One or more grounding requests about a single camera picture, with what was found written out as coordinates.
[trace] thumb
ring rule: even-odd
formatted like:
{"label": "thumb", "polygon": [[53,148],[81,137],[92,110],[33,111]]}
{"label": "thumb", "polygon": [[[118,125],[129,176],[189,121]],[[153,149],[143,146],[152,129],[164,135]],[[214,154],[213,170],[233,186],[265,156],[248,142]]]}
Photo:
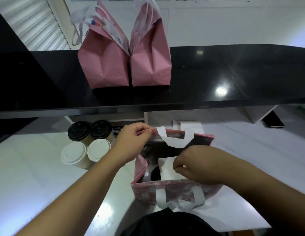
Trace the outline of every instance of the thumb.
{"label": "thumb", "polygon": [[140,134],[138,136],[138,138],[143,141],[144,143],[146,143],[148,141],[148,139],[151,137],[151,135],[153,134],[152,129],[146,129],[142,134]]}
{"label": "thumb", "polygon": [[190,170],[186,167],[177,167],[174,169],[176,173],[183,175],[184,177],[193,180],[193,175]]}

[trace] pink paper bag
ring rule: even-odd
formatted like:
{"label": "pink paper bag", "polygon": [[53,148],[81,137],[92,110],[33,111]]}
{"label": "pink paper bag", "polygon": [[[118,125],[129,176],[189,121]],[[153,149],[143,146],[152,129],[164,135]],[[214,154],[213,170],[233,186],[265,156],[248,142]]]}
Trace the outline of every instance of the pink paper bag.
{"label": "pink paper bag", "polygon": [[171,55],[154,0],[134,0],[141,7],[131,33],[133,86],[170,85]]}
{"label": "pink paper bag", "polygon": [[156,199],[156,191],[159,189],[165,189],[166,201],[173,200],[191,200],[194,198],[193,188],[200,187],[205,198],[214,196],[222,187],[222,185],[203,185],[194,181],[184,180],[166,180],[166,181],[149,181],[151,171],[154,169],[156,158],[171,157],[179,155],[180,152],[185,150],[191,145],[210,145],[212,140],[215,138],[213,135],[206,134],[194,134],[192,132],[193,139],[182,139],[184,131],[165,129],[164,132],[167,136],[181,138],[180,140],[187,142],[184,143],[185,147],[174,148],[173,144],[169,142],[169,139],[165,139],[163,136],[160,137],[160,129],[153,129],[154,134],[145,144],[143,151],[136,158],[134,181],[131,182],[131,187],[134,192],[135,198],[149,204],[158,203]]}
{"label": "pink paper bag", "polygon": [[128,86],[128,40],[101,1],[94,11],[86,9],[85,18],[94,18],[78,51],[81,68],[92,89]]}

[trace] person's left hand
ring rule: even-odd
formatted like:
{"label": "person's left hand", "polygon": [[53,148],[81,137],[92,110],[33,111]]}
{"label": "person's left hand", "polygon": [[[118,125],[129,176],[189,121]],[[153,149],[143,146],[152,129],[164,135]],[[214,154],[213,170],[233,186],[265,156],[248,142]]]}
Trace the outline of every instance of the person's left hand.
{"label": "person's left hand", "polygon": [[[145,131],[138,136],[136,133],[142,130]],[[140,154],[151,135],[152,127],[145,123],[138,122],[126,125],[118,134],[109,153],[123,166]]]}

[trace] white countertop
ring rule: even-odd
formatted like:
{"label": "white countertop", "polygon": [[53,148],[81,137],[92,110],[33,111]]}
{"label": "white countertop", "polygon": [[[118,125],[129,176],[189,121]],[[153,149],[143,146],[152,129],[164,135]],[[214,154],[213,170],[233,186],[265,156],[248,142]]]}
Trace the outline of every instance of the white countertop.
{"label": "white countertop", "polygon": [[[282,108],[275,111],[286,125],[267,129],[251,124],[237,108],[149,114],[152,126],[171,126],[171,120],[201,121],[214,134],[213,146],[252,162],[268,174],[305,193],[305,121]],[[86,170],[64,165],[62,148],[70,143],[62,118],[40,118],[0,144],[0,235],[13,235]],[[117,173],[86,235],[119,235],[141,216],[158,207],[134,201],[130,183],[134,161]],[[224,186],[195,214],[215,230],[269,227],[243,198]]]}

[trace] black countertop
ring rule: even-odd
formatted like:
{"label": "black countertop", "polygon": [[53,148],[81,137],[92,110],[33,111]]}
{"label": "black countertop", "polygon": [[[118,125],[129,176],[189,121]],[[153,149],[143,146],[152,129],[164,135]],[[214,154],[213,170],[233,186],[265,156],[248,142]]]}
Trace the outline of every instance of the black countertop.
{"label": "black countertop", "polygon": [[[0,118],[305,103],[305,48],[224,45],[170,49],[170,86],[95,90],[87,83],[77,51],[31,52],[48,79],[41,73],[31,81],[27,76],[20,81],[18,76],[16,83],[13,78],[2,82],[2,92],[9,91],[9,85],[27,92],[14,94],[9,104],[0,98]],[[226,95],[216,93],[220,87],[227,90]]]}

